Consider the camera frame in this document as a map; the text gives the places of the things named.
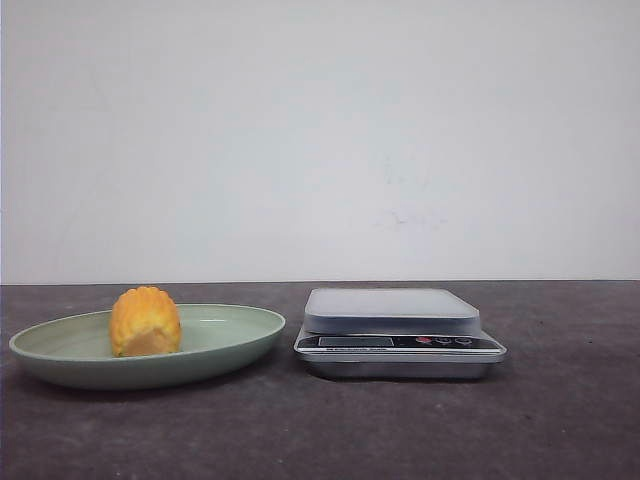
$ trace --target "dark gray table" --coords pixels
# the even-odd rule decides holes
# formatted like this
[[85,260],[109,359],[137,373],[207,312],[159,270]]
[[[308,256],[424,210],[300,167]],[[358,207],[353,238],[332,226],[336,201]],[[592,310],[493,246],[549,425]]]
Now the dark gray table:
[[[478,382],[311,376],[292,344],[326,285],[447,288],[509,359]],[[640,282],[164,285],[178,303],[265,307],[287,326],[252,366],[181,387],[88,392],[20,371],[11,335],[108,309],[126,288],[3,287],[3,478],[640,478]]]

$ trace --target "digital scale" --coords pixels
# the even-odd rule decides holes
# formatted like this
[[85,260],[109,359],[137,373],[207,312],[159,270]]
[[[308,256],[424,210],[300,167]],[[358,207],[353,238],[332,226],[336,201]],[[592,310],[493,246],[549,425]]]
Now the digital scale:
[[507,352],[475,307],[433,288],[313,290],[294,350],[320,376],[379,378],[480,378]]

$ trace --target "white backdrop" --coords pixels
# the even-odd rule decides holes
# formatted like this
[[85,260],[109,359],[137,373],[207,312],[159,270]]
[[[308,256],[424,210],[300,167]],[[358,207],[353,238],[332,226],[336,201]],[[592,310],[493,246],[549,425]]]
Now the white backdrop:
[[640,278],[640,3],[3,1],[2,281]]

